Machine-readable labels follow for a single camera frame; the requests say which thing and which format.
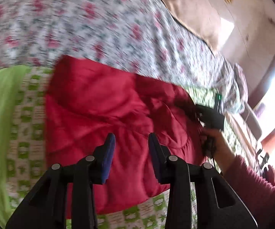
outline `green and white patterned sheet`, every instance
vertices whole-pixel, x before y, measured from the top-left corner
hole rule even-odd
[[[7,154],[7,191],[13,211],[45,172],[44,97],[51,74],[52,70],[49,68],[33,67],[25,75],[17,94]],[[215,90],[196,87],[188,87],[186,90],[195,103],[214,106]],[[244,150],[227,123],[224,135],[232,151],[245,157]],[[127,210],[97,215],[98,228],[164,229],[168,199],[169,190]],[[197,228],[194,183],[191,183],[191,205],[192,228]],[[67,220],[67,229],[71,229],[71,220]]]

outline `beige wall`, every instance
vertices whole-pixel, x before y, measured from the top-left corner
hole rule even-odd
[[[249,93],[265,74],[275,54],[275,4],[272,0],[209,0],[220,17],[233,22],[234,30],[221,49],[246,75]]]

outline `metal pivot bolt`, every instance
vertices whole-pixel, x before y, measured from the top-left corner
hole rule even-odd
[[[85,160],[88,161],[88,162],[92,162],[92,161],[95,160],[95,157],[92,156],[92,155],[88,155],[88,156],[85,158]]]
[[[175,162],[175,161],[178,160],[178,157],[175,156],[175,155],[170,155],[168,159],[169,159],[170,161],[172,161],[172,162]]]
[[[211,169],[213,166],[210,163],[204,163],[203,167],[206,169]]]
[[[60,164],[53,164],[53,165],[51,166],[51,168],[52,168],[53,170],[59,169],[59,168],[60,168]]]

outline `person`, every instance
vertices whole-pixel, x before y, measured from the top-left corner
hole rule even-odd
[[[209,136],[214,138],[213,156],[223,177],[247,206],[258,227],[275,228],[275,186],[247,166],[243,157],[236,156],[219,130],[204,128],[201,142]]]

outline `maroon sweater sleeve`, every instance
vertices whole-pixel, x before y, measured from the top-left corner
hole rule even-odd
[[[259,228],[265,228],[275,216],[275,187],[247,167],[241,156],[236,156],[224,178],[250,210]]]

